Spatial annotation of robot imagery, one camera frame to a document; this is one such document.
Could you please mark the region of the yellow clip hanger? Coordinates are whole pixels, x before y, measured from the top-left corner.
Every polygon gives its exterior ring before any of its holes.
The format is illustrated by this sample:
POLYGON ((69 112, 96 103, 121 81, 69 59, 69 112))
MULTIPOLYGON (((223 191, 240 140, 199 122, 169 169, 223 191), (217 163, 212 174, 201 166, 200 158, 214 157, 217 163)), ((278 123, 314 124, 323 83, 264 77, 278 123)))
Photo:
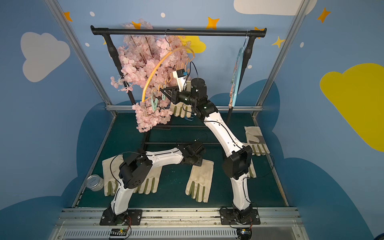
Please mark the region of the yellow clip hanger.
POLYGON ((184 70, 190 73, 188 64, 195 58, 196 51, 191 47, 190 36, 145 36, 148 41, 142 47, 149 53, 146 60, 146 83, 143 85, 142 102, 155 96, 161 88, 176 85, 173 72, 184 70))

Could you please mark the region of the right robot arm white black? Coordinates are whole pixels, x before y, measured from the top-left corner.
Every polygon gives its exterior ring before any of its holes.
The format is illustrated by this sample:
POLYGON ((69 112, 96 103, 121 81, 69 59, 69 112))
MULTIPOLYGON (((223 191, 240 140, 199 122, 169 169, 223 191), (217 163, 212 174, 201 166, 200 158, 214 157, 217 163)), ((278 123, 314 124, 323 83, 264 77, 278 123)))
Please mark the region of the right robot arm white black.
POLYGON ((226 155, 223 169, 232 184, 234 215, 238 220, 249 217, 253 209, 247 186, 252 148, 245 146, 236 138, 221 117, 217 107, 208 100, 205 81, 200 78, 192 79, 189 91, 179 87, 168 87, 162 89, 161 92, 173 104, 190 105, 193 113, 215 135, 226 155))

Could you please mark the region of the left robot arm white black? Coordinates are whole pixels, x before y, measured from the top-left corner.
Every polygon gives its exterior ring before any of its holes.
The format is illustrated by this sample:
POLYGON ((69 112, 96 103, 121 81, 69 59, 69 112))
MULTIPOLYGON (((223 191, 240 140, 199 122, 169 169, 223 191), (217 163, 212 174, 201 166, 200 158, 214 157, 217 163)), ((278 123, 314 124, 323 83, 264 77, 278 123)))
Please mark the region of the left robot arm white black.
POLYGON ((191 145, 178 145, 165 151, 119 155, 123 162, 119 166, 119 175, 113 175, 117 182, 116 193, 111 202, 113 215, 127 211, 134 192, 156 192, 162 167, 167 165, 191 165, 186 195, 197 202, 208 202, 214 162, 203 159, 204 151, 202 143, 195 141, 191 145))

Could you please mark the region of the cream glove under right arm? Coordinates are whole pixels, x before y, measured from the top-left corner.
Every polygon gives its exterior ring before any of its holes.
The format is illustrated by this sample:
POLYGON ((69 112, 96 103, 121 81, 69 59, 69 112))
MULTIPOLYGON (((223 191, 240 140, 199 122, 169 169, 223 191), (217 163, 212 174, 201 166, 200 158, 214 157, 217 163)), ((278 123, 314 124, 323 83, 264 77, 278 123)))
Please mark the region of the cream glove under right arm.
POLYGON ((256 178, 257 174, 254 168, 253 160, 251 160, 250 166, 249 166, 249 172, 248 172, 249 178, 256 178))

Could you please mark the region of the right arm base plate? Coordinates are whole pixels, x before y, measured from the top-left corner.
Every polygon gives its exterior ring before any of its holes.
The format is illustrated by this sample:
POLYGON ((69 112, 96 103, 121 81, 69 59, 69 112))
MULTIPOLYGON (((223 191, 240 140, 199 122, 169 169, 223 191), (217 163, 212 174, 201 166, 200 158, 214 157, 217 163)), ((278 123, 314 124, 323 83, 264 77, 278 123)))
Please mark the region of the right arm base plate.
POLYGON ((260 215, 257 209, 251 207, 245 210, 222 207, 219 209, 222 225, 260 225, 260 215))

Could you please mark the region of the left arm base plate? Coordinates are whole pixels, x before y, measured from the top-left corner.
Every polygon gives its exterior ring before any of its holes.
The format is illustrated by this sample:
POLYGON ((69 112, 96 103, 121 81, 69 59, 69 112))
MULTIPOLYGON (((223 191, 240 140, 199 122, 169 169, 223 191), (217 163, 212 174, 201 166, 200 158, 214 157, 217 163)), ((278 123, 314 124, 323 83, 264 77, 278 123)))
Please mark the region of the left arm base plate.
POLYGON ((112 208, 104 210, 100 226, 130 225, 138 226, 141 223, 143 211, 139 209, 128 209, 122 214, 116 215, 112 208))

